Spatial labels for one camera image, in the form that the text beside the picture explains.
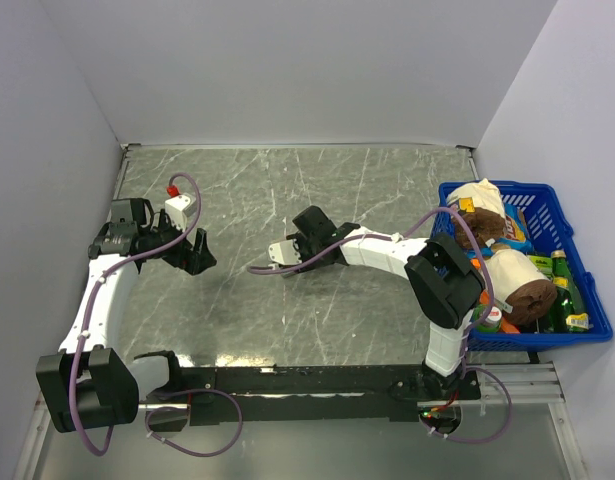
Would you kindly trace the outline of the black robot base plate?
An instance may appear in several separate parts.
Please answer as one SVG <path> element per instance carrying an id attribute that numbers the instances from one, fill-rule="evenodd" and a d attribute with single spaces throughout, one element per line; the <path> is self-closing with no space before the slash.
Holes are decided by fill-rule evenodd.
<path id="1" fill-rule="evenodd" d="M 481 398 L 475 373 L 447 380 L 423 365 L 184 368 L 177 387 L 142 400 L 181 407 L 192 426 L 245 422 L 388 419 L 416 422 L 425 404 Z"/>

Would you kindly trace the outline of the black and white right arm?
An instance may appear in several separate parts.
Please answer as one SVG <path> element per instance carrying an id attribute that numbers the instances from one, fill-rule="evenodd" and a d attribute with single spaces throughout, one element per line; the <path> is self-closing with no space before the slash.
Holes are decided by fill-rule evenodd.
<path id="1" fill-rule="evenodd" d="M 464 376 L 471 315 L 491 286 L 457 241 L 446 233 L 430 238 L 379 233 L 357 223 L 337 226 L 317 206 L 293 219 L 296 232 L 268 248 L 272 261 L 305 272 L 332 264 L 373 268 L 408 281 L 430 321 L 423 365 L 425 390 L 445 398 Z"/>

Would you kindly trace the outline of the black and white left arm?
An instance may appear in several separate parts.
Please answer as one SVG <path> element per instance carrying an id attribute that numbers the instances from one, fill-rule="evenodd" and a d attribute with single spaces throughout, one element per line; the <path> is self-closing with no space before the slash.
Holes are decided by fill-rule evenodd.
<path id="1" fill-rule="evenodd" d="M 87 285 L 72 327 L 57 353 L 41 357 L 36 366 L 57 431 L 75 431 L 73 410 L 85 429 L 110 427 L 133 422 L 140 401 L 151 393 L 164 402 L 183 393 L 185 378 L 173 352 L 140 354 L 125 363 L 118 340 L 146 261 L 161 259 L 189 275 L 215 266 L 206 231 L 188 231 L 198 210 L 197 199 L 188 194 L 172 196 L 160 211 L 143 198 L 113 201 L 109 221 L 88 248 Z"/>

